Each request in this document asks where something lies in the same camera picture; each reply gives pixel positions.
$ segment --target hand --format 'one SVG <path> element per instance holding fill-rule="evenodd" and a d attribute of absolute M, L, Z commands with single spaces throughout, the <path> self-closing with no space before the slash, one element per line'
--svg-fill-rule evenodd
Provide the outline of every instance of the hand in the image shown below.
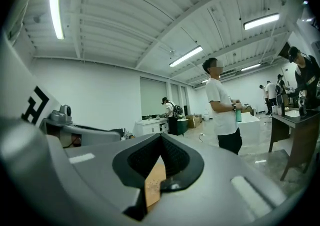
<path fill-rule="evenodd" d="M 235 104 L 235 109 L 241 110 L 241 109 L 242 109 L 242 104 L 241 104 L 240 102 L 237 102 L 237 103 Z"/>

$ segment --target black pants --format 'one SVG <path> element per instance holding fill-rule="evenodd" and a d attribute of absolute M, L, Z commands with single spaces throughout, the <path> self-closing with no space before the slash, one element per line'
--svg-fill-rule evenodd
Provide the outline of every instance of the black pants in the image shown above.
<path fill-rule="evenodd" d="M 270 102 L 270 106 L 271 106 L 271 109 L 272 109 L 272 106 L 275 106 L 277 104 L 277 99 L 276 98 L 269 99 L 269 102 Z"/>
<path fill-rule="evenodd" d="M 169 117 L 169 133 L 178 136 L 178 120 L 173 116 Z"/>
<path fill-rule="evenodd" d="M 233 134 L 218 135 L 219 147 L 224 148 L 238 155 L 238 152 L 242 146 L 242 138 L 239 128 Z"/>
<path fill-rule="evenodd" d="M 271 114 L 272 112 L 272 107 L 271 107 L 271 104 L 270 104 L 270 101 L 268 98 L 265 99 L 265 102 L 266 102 L 266 106 L 268 107 L 268 113 Z"/>

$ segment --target ceiling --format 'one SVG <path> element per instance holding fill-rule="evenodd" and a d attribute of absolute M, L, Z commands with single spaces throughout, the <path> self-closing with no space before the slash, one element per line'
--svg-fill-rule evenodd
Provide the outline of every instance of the ceiling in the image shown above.
<path fill-rule="evenodd" d="M 278 63 L 299 6 L 301 0 L 60 0 L 65 39 L 58 40 L 49 0 L 30 0 L 23 25 L 36 58 L 94 61 L 197 86 L 209 56 L 222 60 L 225 72 Z M 272 13 L 280 13 L 276 23 L 244 30 L 245 22 Z M 198 45 L 202 52 L 169 67 Z"/>

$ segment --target black t-shirt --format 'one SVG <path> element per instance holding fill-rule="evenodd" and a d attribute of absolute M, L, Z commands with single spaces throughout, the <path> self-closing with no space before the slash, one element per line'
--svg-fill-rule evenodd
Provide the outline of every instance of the black t-shirt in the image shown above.
<path fill-rule="evenodd" d="M 305 68 L 300 68 L 301 75 L 295 72 L 295 79 L 298 90 L 307 90 L 306 106 L 309 109 L 320 106 L 320 100 L 316 99 L 317 83 L 320 78 L 320 68 L 314 57 L 309 56 L 311 61 L 307 58 L 305 60 Z"/>
<path fill-rule="evenodd" d="M 281 88 L 282 88 L 282 93 L 281 93 L 281 94 L 286 94 L 286 90 L 285 90 L 285 87 L 284 87 L 284 85 L 285 85 L 284 80 L 278 80 L 277 83 L 278 83 L 278 84 L 281 86 Z"/>

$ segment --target backpack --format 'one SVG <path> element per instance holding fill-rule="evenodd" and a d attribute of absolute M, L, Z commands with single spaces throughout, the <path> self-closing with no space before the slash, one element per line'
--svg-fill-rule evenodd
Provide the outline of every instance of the backpack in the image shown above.
<path fill-rule="evenodd" d="M 280 82 L 280 80 L 277 81 L 276 86 L 275 86 L 275 92 L 276 92 L 277 95 L 282 94 L 282 91 L 283 91 L 283 89 L 282 89 L 281 85 L 279 84 L 279 82 Z"/>
<path fill-rule="evenodd" d="M 184 111 L 182 110 L 182 107 L 179 105 L 173 105 L 171 102 L 169 102 L 173 106 L 173 117 L 175 119 L 182 119 L 184 117 Z"/>

